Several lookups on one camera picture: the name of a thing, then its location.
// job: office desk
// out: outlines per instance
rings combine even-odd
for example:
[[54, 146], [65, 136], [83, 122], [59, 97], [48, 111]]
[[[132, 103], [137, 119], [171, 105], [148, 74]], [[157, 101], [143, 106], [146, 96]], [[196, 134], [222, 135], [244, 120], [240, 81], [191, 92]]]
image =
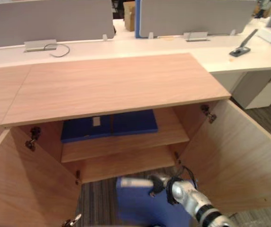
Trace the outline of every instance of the office desk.
[[[220, 45], [230, 38], [243, 40], [211, 39]], [[271, 206], [271, 135], [208, 73], [244, 70], [239, 59], [229, 60], [237, 44], [217, 51], [227, 62], [221, 65], [210, 55], [216, 46], [202, 48], [212, 43], [125, 37], [70, 44], [62, 59], [0, 50], [0, 225], [59, 226], [73, 218], [81, 183], [173, 165], [189, 167], [222, 212]], [[192, 45], [182, 52], [191, 50], [198, 61], [179, 54], [178, 44]], [[271, 50], [265, 43], [256, 48]], [[266, 62], [263, 69], [271, 68]], [[253, 65], [246, 70], [262, 67]], [[212, 123], [203, 104], [217, 116]], [[63, 120], [142, 109], [154, 110], [157, 133], [60, 142]], [[25, 142], [35, 126], [41, 135], [31, 151]]]
[[[209, 36], [210, 41], [189, 43], [181, 36], [153, 40], [135, 39], [134, 33], [125, 30], [124, 21], [119, 19], [114, 20], [117, 35], [113, 40], [69, 43], [71, 52], [64, 58], [54, 58], [49, 55], [49, 53], [65, 53], [66, 49], [64, 47], [58, 47], [56, 51], [30, 53], [24, 53], [24, 47], [0, 49], [0, 67], [189, 52], [230, 93], [233, 93], [247, 72], [271, 70], [271, 44], [257, 36], [254, 36], [247, 44], [251, 51], [246, 55], [235, 58], [228, 54], [238, 47], [255, 28], [264, 25], [264, 19], [253, 19], [241, 34], [235, 36]], [[259, 77], [262, 77], [262, 75], [257, 73], [257, 76], [254, 77], [256, 79], [251, 81], [253, 86], [258, 83]], [[260, 84], [260, 88], [254, 96], [257, 96], [266, 86], [267, 82]]]

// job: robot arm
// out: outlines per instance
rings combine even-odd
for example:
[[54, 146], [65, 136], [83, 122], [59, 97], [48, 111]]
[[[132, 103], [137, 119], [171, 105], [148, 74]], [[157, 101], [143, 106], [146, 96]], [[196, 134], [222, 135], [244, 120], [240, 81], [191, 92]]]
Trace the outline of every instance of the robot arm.
[[153, 182], [151, 196], [166, 189], [167, 201], [170, 204], [180, 203], [202, 227], [236, 227], [236, 225], [219, 210], [214, 208], [209, 199], [197, 191], [192, 183], [180, 178], [150, 176]]
[[236, 225], [219, 210], [211, 205], [209, 199], [188, 181], [172, 184], [172, 197], [195, 218], [202, 227], [236, 227]]

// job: cabinet door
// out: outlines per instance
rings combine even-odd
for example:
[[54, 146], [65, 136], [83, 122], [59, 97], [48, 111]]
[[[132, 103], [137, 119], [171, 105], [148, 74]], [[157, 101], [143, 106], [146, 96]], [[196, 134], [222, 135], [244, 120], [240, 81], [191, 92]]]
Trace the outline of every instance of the cabinet door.
[[0, 226], [59, 227], [75, 217], [75, 177], [19, 128], [0, 135]]
[[181, 154], [202, 191], [222, 212], [271, 206], [271, 135], [231, 101], [212, 111]]

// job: cabinet hinge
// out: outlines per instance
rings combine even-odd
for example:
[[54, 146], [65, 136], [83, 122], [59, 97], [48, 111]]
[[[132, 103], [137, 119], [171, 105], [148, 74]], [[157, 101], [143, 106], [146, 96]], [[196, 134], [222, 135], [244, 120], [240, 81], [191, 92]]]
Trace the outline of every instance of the cabinet hinge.
[[75, 173], [75, 177], [76, 177], [76, 180], [75, 180], [75, 184], [76, 185], [79, 185], [79, 183], [80, 183], [80, 175], [81, 175], [81, 172], [80, 172], [80, 170], [77, 170], [77, 172]]
[[205, 116], [208, 117], [209, 123], [212, 124], [212, 122], [216, 120], [217, 116], [209, 112], [209, 105], [202, 105], [201, 110], [203, 114], [205, 114]]
[[62, 224], [62, 227], [71, 227], [71, 226], [74, 226], [75, 223], [77, 223], [78, 220], [80, 220], [82, 214], [78, 214], [75, 219], [71, 220], [66, 220], [63, 224]]
[[25, 142], [25, 146], [29, 148], [31, 151], [35, 151], [35, 141], [39, 139], [41, 135], [41, 128], [40, 127], [33, 127], [30, 130], [31, 133], [31, 140]]

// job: blue binder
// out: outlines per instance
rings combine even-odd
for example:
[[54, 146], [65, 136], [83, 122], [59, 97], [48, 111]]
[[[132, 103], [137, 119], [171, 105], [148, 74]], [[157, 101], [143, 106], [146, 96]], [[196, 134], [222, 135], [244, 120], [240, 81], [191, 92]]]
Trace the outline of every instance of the blue binder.
[[93, 118], [86, 117], [64, 121], [61, 142], [69, 143], [110, 136], [110, 116], [100, 116], [99, 125], [94, 125]]
[[158, 132], [153, 110], [142, 110], [113, 115], [113, 135], [134, 135]]
[[180, 204], [167, 202], [164, 190], [150, 197], [152, 187], [122, 187], [117, 179], [118, 216], [135, 225], [162, 227], [188, 227], [191, 216]]

